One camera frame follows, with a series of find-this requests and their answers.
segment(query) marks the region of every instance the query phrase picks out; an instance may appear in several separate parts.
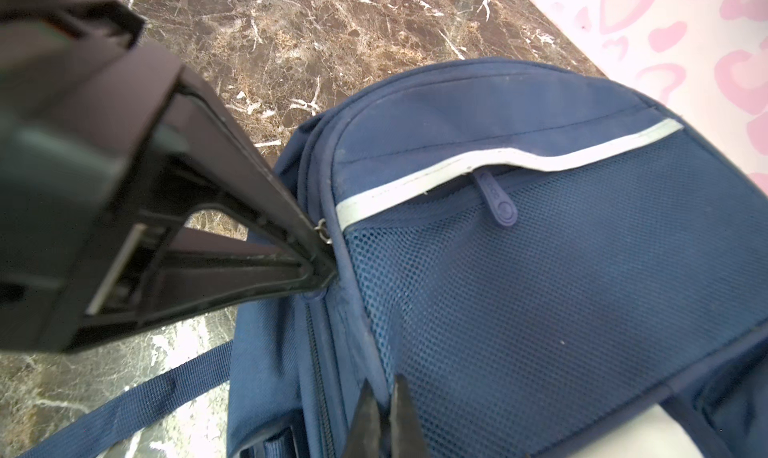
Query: white reflective strip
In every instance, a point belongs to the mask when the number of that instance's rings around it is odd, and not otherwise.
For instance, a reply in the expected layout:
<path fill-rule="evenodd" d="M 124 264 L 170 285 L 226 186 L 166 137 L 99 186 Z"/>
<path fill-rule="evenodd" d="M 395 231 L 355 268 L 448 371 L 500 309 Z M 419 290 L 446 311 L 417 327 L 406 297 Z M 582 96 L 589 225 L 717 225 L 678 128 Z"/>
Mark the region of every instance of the white reflective strip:
<path fill-rule="evenodd" d="M 435 186 L 449 182 L 459 175 L 471 173 L 481 166 L 511 165 L 542 172 L 561 172 L 649 145 L 682 128 L 683 126 L 672 118 L 666 118 L 642 132 L 621 136 L 600 145 L 560 156 L 538 156 L 516 148 L 494 148 L 462 153 L 394 182 L 350 196 L 336 205 L 336 215 L 339 217 L 341 230 L 344 231 L 344 228 L 353 223 L 407 202 Z"/>
<path fill-rule="evenodd" d="M 571 458 L 703 458 L 694 441 L 659 405 Z"/>

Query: marble surface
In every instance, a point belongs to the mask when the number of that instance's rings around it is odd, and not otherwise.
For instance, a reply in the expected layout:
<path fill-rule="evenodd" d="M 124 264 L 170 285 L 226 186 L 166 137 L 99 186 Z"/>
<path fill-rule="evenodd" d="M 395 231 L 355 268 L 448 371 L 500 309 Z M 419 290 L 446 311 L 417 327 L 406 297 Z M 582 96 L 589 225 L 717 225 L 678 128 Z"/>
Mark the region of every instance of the marble surface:
<path fill-rule="evenodd" d="M 598 69 L 527 0 L 135 0 L 149 39 L 202 74 L 274 163 L 293 129 L 391 74 L 462 57 Z M 198 228 L 243 234 L 215 214 Z M 232 337 L 230 308 L 72 355 L 0 354 L 0 457 Z M 106 457 L 224 456 L 227 386 Z"/>

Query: blue mesh fabric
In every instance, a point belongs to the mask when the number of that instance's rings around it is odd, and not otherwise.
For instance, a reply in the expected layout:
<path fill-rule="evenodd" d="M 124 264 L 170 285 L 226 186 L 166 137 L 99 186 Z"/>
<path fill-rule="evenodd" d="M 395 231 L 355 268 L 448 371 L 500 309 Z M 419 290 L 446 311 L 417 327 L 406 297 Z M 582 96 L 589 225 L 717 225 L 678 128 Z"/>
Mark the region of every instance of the blue mesh fabric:
<path fill-rule="evenodd" d="M 545 450 L 768 317 L 768 201 L 682 132 L 508 188 L 511 229 L 468 192 L 345 232 L 435 457 Z"/>

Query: backpack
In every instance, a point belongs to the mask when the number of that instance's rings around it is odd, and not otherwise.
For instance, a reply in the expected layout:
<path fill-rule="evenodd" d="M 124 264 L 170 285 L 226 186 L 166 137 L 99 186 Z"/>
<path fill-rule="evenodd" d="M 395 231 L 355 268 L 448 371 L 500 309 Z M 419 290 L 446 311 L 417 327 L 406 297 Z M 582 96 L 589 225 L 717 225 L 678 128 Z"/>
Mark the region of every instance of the backpack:
<path fill-rule="evenodd" d="M 768 200 L 658 102 L 440 63 L 303 123 L 274 173 L 328 289 L 242 304 L 231 343 L 23 456 L 96 456 L 227 379 L 227 456 L 341 456 L 400 374 L 433 457 L 768 456 Z"/>

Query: brown marble table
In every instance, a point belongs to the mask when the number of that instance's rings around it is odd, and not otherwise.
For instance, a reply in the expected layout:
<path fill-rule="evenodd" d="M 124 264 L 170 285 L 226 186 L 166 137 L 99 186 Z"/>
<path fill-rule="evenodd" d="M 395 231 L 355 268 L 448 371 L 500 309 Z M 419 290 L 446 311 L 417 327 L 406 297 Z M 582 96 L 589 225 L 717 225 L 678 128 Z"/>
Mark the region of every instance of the brown marble table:
<path fill-rule="evenodd" d="M 271 163 L 302 121 L 416 66 L 507 56 L 600 74 L 527 0 L 128 4 L 147 19 L 147 38 L 212 84 Z M 212 213 L 193 225 L 243 235 Z M 234 316 L 230 308 L 73 356 L 0 354 L 0 458 L 230 339 Z M 226 396 L 227 386 L 220 386 L 106 456 L 224 456 Z"/>

